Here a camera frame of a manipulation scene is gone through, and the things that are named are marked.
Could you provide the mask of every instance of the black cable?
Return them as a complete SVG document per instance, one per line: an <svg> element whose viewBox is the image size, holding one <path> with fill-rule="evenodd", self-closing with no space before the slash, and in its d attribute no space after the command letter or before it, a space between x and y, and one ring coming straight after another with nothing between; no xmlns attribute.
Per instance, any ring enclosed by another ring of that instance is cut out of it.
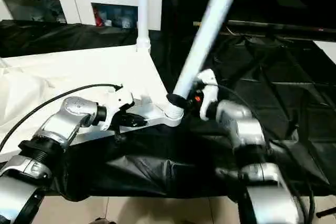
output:
<svg viewBox="0 0 336 224"><path fill-rule="evenodd" d="M93 87L114 87L116 90L120 89L120 86L118 85L114 85L114 84L91 84L91 85L86 85L86 86L82 86L76 89L72 89L69 90L65 93L59 94L57 96L55 96L54 98L51 98L50 100L42 103L41 105L37 106L36 108L34 108L32 111L30 111L28 114L26 114L20 121L18 121L12 128L10 131L8 131L8 133L6 134L6 136L4 137L4 139L1 141L0 143L0 152L2 151L2 149L4 148L6 142L8 141L8 139L10 138L10 136L14 133L14 131L21 125L23 124L24 121L26 121L29 117L31 117L33 114L35 114L38 110L42 109L44 106L62 98L65 97L69 94L75 93L77 91L83 90L83 89L89 89L89 88L93 88Z"/></svg>
<svg viewBox="0 0 336 224"><path fill-rule="evenodd" d="M226 91L228 91L229 93L233 94L241 103L243 103L246 107L248 107L250 110L251 110L251 113L252 115L261 123L257 113L252 109L252 107L248 104L248 102L245 101L244 98L242 98L236 91L224 86L224 85L220 85L220 84L207 84L205 83L205 85L210 85L210 86L218 86L219 88L221 89L224 89ZM271 130L269 129L265 129L263 126L261 126L264 131L267 131L268 133L270 133L272 136L276 136L276 134L274 132L272 132ZM303 214L303 217L304 217L304 222L305 224L311 224L312 221L313 221L313 218L314 218L314 212L315 212L315 202L314 202L314 194L313 194L313 191L312 191L312 188L311 188L311 185L307 179L307 175L306 175L306 171L305 169L300 165L300 163L296 160L296 158L294 157L293 153L290 151L290 149L284 145L284 144L281 144L281 143L278 143L278 142L275 142L273 139L268 139L268 138L265 138L265 142L266 144L268 144L267 147L270 147L270 143L273 143L281 148L283 148L287 154L289 155L290 159L298 166L299 170L302 172L302 176L304 178L304 182L305 184L307 185L307 188L308 188L308 191L309 191L309 212L308 212L308 216L306 216L306 209L304 207L304 204L302 202L302 199L300 198L299 194L297 193L297 191L291 187L293 189L293 194L297 197L298 199L298 202L299 202L299 205L300 205L300 208L301 208L301 211L302 211L302 214Z"/></svg>

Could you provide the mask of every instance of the white pipe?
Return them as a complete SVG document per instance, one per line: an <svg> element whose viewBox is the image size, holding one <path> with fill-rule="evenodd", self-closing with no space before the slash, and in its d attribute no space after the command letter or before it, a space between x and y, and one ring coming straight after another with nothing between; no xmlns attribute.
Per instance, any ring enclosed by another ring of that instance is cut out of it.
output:
<svg viewBox="0 0 336 224"><path fill-rule="evenodd" d="M201 26L175 86L174 94L187 98L232 2L233 0L209 0Z"/></svg>
<svg viewBox="0 0 336 224"><path fill-rule="evenodd" d="M138 0L138 49L150 50L151 42L148 33L148 0Z"/></svg>

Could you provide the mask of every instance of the black cloth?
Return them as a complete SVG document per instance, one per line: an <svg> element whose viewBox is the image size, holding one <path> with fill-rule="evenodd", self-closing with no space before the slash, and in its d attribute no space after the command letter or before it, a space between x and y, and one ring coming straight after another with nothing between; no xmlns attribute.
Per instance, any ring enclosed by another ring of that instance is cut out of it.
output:
<svg viewBox="0 0 336 224"><path fill-rule="evenodd" d="M151 32L151 56L168 90L181 71L194 35ZM2 21L2 57L109 47L135 43L137 31L80 24ZM336 66L311 41L219 36L204 68L218 83L239 93L256 112L267 139L285 143L304 167L315 195L336 185ZM240 101L220 90L221 99ZM97 196L193 198L230 195L239 190L226 132L192 114L181 125L158 125L72 146L61 162L53 188L70 200ZM277 162L302 195L300 168L281 148Z"/></svg>

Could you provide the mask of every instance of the tiled floor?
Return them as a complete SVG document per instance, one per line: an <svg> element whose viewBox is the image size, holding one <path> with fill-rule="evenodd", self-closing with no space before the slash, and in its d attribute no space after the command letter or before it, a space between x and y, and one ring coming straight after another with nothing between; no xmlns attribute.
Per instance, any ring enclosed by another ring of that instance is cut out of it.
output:
<svg viewBox="0 0 336 224"><path fill-rule="evenodd" d="M316 210L336 206L335 197L316 197ZM117 224L239 224L238 208L227 197L160 199L90 197L68 202L47 197L33 224L88 224L106 217ZM315 218L313 224L336 224L334 216Z"/></svg>

